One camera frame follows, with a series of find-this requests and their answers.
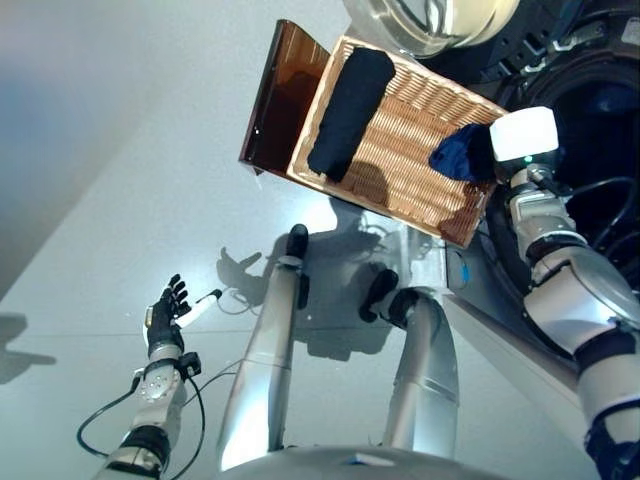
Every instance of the black cloth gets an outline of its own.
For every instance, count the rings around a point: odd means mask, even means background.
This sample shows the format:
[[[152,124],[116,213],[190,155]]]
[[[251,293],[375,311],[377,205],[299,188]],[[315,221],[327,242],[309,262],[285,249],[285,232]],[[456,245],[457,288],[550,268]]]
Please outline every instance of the black cloth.
[[[429,157],[434,170],[454,180],[486,182],[495,179],[489,125],[465,125],[445,138]]]
[[[395,74],[386,53],[368,48],[353,51],[336,80],[307,159],[311,170],[342,180]]]

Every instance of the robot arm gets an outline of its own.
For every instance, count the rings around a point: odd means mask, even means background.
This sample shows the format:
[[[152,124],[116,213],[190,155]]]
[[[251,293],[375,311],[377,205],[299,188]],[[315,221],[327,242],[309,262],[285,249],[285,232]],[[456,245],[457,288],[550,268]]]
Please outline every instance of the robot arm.
[[[547,124],[553,121],[548,113]],[[509,116],[492,127],[498,161],[495,140],[513,127]],[[494,136],[496,129],[501,132]],[[640,475],[640,304],[616,268],[576,232],[562,198],[552,191],[550,159],[549,152],[534,153],[508,158],[501,168],[510,177],[502,180],[511,186],[509,210],[520,257],[532,267],[526,315],[547,343],[578,365],[578,396],[589,425],[585,448],[602,478],[635,478]]]
[[[186,400],[184,381],[200,373],[196,353],[184,352],[175,319],[190,310],[185,284],[175,275],[160,300],[147,309],[149,363],[138,386],[139,407],[131,428],[95,480],[159,479],[178,440]]]

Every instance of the white floor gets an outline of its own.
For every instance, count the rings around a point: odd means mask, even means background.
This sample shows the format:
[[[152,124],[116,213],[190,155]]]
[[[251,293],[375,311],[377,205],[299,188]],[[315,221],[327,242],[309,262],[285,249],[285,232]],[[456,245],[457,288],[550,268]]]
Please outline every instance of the white floor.
[[[52,107],[60,107],[59,118],[68,121],[68,104],[80,102],[76,123],[94,121],[86,137],[91,145],[82,143],[85,137],[68,138],[82,148],[46,150],[32,146],[44,137],[0,135],[15,147],[11,168],[0,170],[0,268],[15,270],[33,255],[0,300],[1,476],[91,477],[100,461],[76,445],[75,430],[126,390],[132,370],[144,363],[145,307],[175,272],[194,297],[230,287],[219,307],[185,330],[188,349],[203,361],[200,382],[239,358],[259,310],[269,259],[296,222],[313,233],[312,283],[309,306],[297,318],[286,443],[377,444],[404,334],[358,321],[355,305],[368,262],[383,261],[411,281],[407,258],[416,260],[418,250],[403,250],[398,238],[406,230],[395,222],[270,175],[255,177],[237,163],[276,19],[296,21],[330,48],[349,24],[341,2],[109,5],[67,1],[37,14],[29,3],[0,7],[3,22],[21,26],[11,38],[12,45],[22,45],[0,49],[0,64],[11,55],[32,66],[42,60],[42,71],[25,71],[66,95]],[[57,29],[56,21],[64,28]],[[82,62],[94,60],[103,70],[96,67],[79,79],[60,65],[74,64],[65,55],[82,50],[83,38],[111,56],[97,58],[86,47]],[[51,42],[57,48],[44,55]],[[114,69],[125,73],[115,75]],[[119,79],[117,88],[108,83],[112,77]],[[78,86],[86,101],[74,96]],[[17,113],[20,102],[13,104]],[[0,114],[0,128],[7,129],[10,118]],[[93,162],[86,171],[83,156]],[[44,168],[49,161],[56,168]],[[420,238],[437,252],[437,244]],[[6,245],[19,254],[13,257]],[[261,257],[250,258],[256,252]],[[237,263],[243,259],[255,263],[245,271]],[[237,291],[256,308],[246,309],[234,297]],[[521,480],[596,478],[590,460],[459,336],[456,347],[459,461]],[[205,390],[205,447],[185,478],[211,478],[229,385],[225,377]],[[105,414],[88,438],[99,448],[113,448],[134,409],[129,401]],[[172,471],[195,447],[198,422],[197,408],[187,408]]]

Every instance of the woven tray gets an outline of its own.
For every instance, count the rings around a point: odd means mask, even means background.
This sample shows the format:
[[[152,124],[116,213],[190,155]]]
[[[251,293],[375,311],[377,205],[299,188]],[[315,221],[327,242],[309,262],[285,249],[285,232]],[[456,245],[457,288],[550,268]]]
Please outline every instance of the woven tray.
[[[341,37],[318,85],[287,175],[312,188],[405,221],[466,247],[482,216],[491,183],[451,180],[428,164],[440,141],[469,123],[491,123],[502,108],[400,56],[388,54],[396,75],[367,127],[347,174],[336,183],[312,172],[307,157],[336,79],[355,47]]]

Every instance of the wire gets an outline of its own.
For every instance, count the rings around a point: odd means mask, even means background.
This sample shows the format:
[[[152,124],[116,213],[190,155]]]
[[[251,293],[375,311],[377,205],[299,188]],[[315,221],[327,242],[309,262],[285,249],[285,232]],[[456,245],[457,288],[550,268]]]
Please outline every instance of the wire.
[[[581,195],[583,193],[590,192],[592,190],[595,190],[596,188],[600,188],[600,187],[603,187],[605,185],[610,185],[612,183],[626,183],[626,184],[628,184],[629,185],[629,193],[627,194],[627,199],[625,200],[624,204],[622,205],[622,207],[620,208],[620,210],[618,211],[616,216],[611,219],[609,224],[605,228],[603,228],[602,231],[593,240],[593,242],[591,242],[591,246],[594,249],[596,249],[596,248],[598,248],[600,246],[602,241],[607,237],[607,235],[609,235],[609,232],[611,231],[611,229],[627,214],[629,209],[633,206],[633,201],[635,199],[636,191],[637,191],[636,181],[631,177],[611,177],[611,178],[607,178],[606,180],[600,180],[599,182],[595,182],[595,183],[591,183],[589,185],[583,185],[582,187],[578,187],[578,188],[572,190],[566,196],[564,196],[565,198],[566,197],[574,198],[577,195]]]
[[[604,252],[605,257],[611,257],[611,254],[615,252],[618,248],[620,248],[621,245],[623,245],[624,243],[628,242],[632,238],[635,238],[639,235],[640,235],[640,232],[635,230],[631,233],[627,233],[624,237],[620,237],[618,240],[616,240],[611,245],[609,245],[609,248],[607,248],[607,251]]]
[[[581,187],[574,188],[566,195],[563,195],[563,198],[573,198],[578,195],[582,195],[583,193],[590,192],[595,190],[596,188],[604,187],[605,185],[610,185],[612,183],[627,183],[631,185],[635,185],[636,181],[631,177],[611,177],[606,180],[600,180],[599,182],[590,183],[588,185],[582,185]]]
[[[195,462],[196,458],[198,458],[198,455],[200,455],[200,450],[202,449],[202,443],[204,442],[204,431],[205,431],[206,423],[205,423],[204,404],[202,403],[202,395],[200,395],[200,389],[198,388],[198,385],[196,385],[196,382],[194,382],[191,377],[187,377],[187,380],[189,380],[189,382],[193,386],[193,389],[196,391],[195,395],[196,397],[198,397],[198,404],[200,405],[200,418],[202,419],[202,422],[200,423],[200,439],[198,440],[198,446],[196,447],[196,451],[191,456],[191,459],[187,462],[187,464],[184,467],[182,467],[182,469],[178,473],[176,473],[173,477],[171,477],[170,480],[178,480],[178,478],[180,478],[187,470],[189,470],[189,468],[191,468],[191,465],[193,465],[193,462]]]
[[[107,458],[109,456],[108,454],[106,454],[104,452],[101,452],[100,450],[96,450],[95,448],[90,446],[87,442],[85,442],[84,438],[82,437],[82,433],[84,432],[84,429],[89,426],[89,424],[91,424],[96,418],[98,418],[104,412],[106,412],[107,410],[115,407],[116,405],[118,405],[122,401],[126,400],[131,395],[133,395],[135,393],[136,389],[138,388],[138,384],[140,383],[140,377],[141,377],[140,374],[136,374],[136,376],[133,377],[133,380],[131,381],[131,387],[129,388],[129,391],[127,393],[125,393],[124,395],[121,395],[120,397],[116,398],[115,400],[107,403],[104,407],[96,410],[89,418],[87,418],[84,422],[82,422],[82,424],[78,428],[78,431],[76,432],[76,440],[78,441],[78,444],[85,451],[89,452],[92,455],[95,455],[96,457],[100,457],[100,458]]]
[[[220,370],[218,373],[216,373],[213,377],[211,377],[209,380],[207,380],[202,387],[200,387],[200,392],[202,392],[205,388],[207,388],[207,386],[209,386],[211,383],[215,382],[216,380],[218,380],[219,378],[222,378],[226,375],[235,375],[237,372],[227,372],[227,370],[229,370],[232,367],[235,367],[236,365],[238,365],[242,360],[237,360],[229,365],[227,365],[226,367],[224,367],[222,370]],[[187,400],[186,402],[184,402],[183,407],[186,407],[187,405],[189,405],[193,399],[196,398],[196,395],[192,395],[189,400]]]

